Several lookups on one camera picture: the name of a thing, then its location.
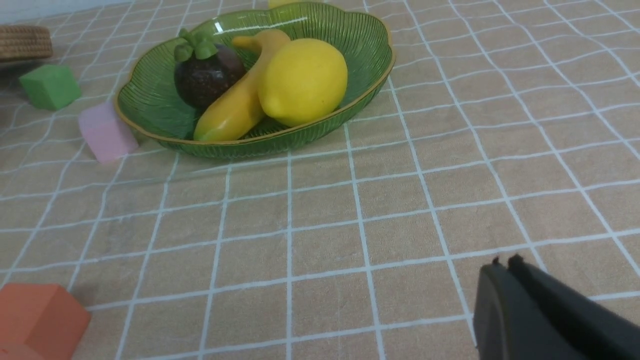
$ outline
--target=yellow lemon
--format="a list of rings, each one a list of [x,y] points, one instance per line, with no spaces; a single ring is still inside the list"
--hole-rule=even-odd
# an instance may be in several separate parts
[[[347,63],[338,49],[322,40],[297,39],[273,56],[258,96],[266,115],[294,127],[335,110],[347,92],[347,78]]]

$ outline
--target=foam block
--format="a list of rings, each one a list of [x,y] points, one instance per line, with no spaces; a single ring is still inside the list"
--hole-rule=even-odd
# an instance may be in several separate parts
[[[0,360],[71,360],[91,314],[58,284],[0,290]]]
[[[45,110],[62,109],[82,95],[71,69],[63,65],[42,65],[21,76],[20,84],[31,104]]]
[[[101,163],[113,161],[138,148],[131,129],[120,120],[110,102],[82,111],[78,125],[96,160]]]

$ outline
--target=gold rim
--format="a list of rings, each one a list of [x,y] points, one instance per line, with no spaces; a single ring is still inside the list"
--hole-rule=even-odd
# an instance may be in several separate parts
[[[252,143],[252,142],[258,142],[261,140],[265,140],[268,138],[273,138],[276,136],[280,136],[280,135],[284,135],[287,133],[292,133],[294,131],[300,130],[300,129],[304,129],[306,127],[310,127],[313,126],[319,122],[322,122],[330,117],[336,116],[342,112],[345,112],[347,109],[349,109],[350,107],[354,106],[357,102],[361,101],[363,98],[367,97],[369,94],[371,94],[378,86],[380,86],[382,84],[382,82],[386,81],[389,74],[391,73],[391,70],[393,70],[394,65],[396,63],[396,50],[394,49],[393,43],[392,43],[392,39],[391,39],[391,31],[389,30],[387,24],[385,24],[384,21],[382,21],[379,17],[375,16],[375,15],[371,15],[370,13],[364,13],[364,12],[346,12],[343,9],[340,9],[337,6],[331,5],[331,4],[324,4],[325,6],[330,6],[332,8],[336,8],[339,11],[342,11],[344,13],[362,13],[366,16],[370,16],[378,21],[380,21],[380,23],[382,24],[382,26],[384,26],[385,31],[387,32],[387,45],[389,46],[389,49],[391,49],[391,61],[389,62],[389,66],[387,67],[387,69],[384,71],[383,75],[380,76],[380,78],[375,82],[375,84],[373,84],[372,86],[370,86],[362,95],[358,96],[354,101],[351,101],[349,104],[345,105],[344,107],[330,113],[329,115],[322,117],[320,119],[317,119],[313,122],[309,122],[307,124],[303,124],[303,125],[298,125],[296,127],[290,127],[288,129],[284,129],[281,131],[278,131],[277,133],[272,133],[272,134],[267,134],[267,135],[260,135],[260,136],[256,136],[255,138],[248,138],[248,139],[242,139],[242,140],[230,140],[230,141],[223,141],[223,142],[198,142],[195,140],[183,140],[183,139],[176,139],[176,138],[167,138],[164,136],[159,136],[153,133],[149,133],[148,131],[144,130],[142,127],[140,127],[139,125],[137,125],[136,123],[134,123],[133,121],[129,120],[128,117],[126,117],[121,109],[120,109],[120,105],[118,105],[118,97],[120,95],[120,92],[122,91],[122,89],[127,86],[130,82],[131,79],[133,78],[133,72],[136,70],[136,67],[138,66],[138,62],[140,62],[140,60],[142,60],[142,58],[148,54],[151,50],[155,49],[156,47],[162,46],[163,44],[166,44],[169,41],[173,41],[174,39],[170,39],[167,40],[165,42],[161,42],[160,44],[154,46],[153,48],[149,49],[144,55],[140,56],[140,58],[138,58],[136,60],[136,63],[134,65],[134,67],[131,69],[131,71],[129,71],[129,79],[127,80],[127,82],[122,85],[120,87],[120,89],[118,90],[118,96],[116,96],[113,99],[113,103],[114,103],[114,108],[116,113],[118,113],[118,116],[129,126],[133,127],[135,130],[137,130],[138,132],[140,132],[141,134],[157,140],[157,141],[162,141],[162,142],[170,142],[170,143],[181,143],[181,144],[188,144],[188,145],[238,145],[238,144],[243,144],[243,143]],[[249,11],[253,11],[253,12],[266,12],[265,10],[249,10]]]

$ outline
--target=green glass bowl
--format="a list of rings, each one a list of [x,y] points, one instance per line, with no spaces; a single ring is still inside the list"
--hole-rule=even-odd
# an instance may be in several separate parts
[[[364,108],[380,91],[396,60],[391,34],[373,15],[345,12],[324,3],[293,3],[270,10],[248,10],[220,15],[193,31],[208,31],[215,42],[231,46],[238,35],[254,35],[278,28],[292,40],[317,38],[340,50],[347,62],[347,93],[339,108],[314,122],[286,127],[265,119],[242,139],[196,142],[195,110],[185,104],[173,83],[173,49],[183,39],[173,38],[144,54],[115,98],[124,122],[162,146],[206,158],[247,158],[289,151],[337,129]],[[257,55],[239,50],[249,69]]]

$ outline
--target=banana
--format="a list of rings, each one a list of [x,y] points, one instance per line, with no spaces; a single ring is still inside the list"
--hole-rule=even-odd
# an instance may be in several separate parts
[[[265,117],[258,98],[258,85],[271,58],[290,41],[289,36],[278,29],[267,29],[251,37],[240,36],[232,40],[234,47],[260,56],[237,83],[205,110],[196,124],[194,140],[238,140]]]

